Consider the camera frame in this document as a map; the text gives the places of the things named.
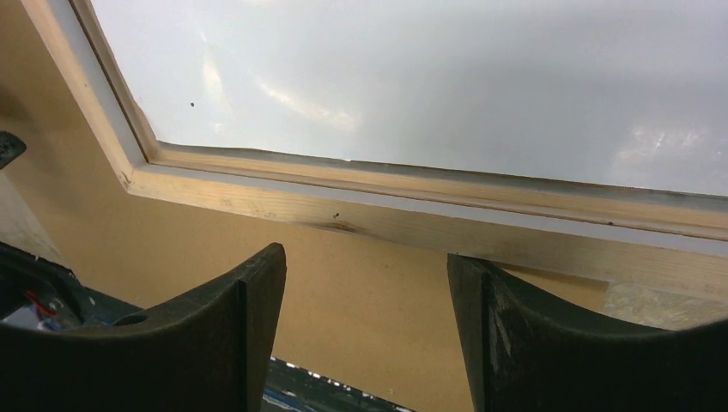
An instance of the glossy white surface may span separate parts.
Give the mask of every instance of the glossy white surface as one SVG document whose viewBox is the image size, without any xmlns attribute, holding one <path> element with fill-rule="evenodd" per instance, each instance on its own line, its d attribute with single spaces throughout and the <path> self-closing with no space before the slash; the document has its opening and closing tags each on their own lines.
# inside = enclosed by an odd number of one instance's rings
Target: glossy white surface
<svg viewBox="0 0 728 412">
<path fill-rule="evenodd" d="M 728 2 L 92 3 L 164 142 L 728 196 Z"/>
</svg>

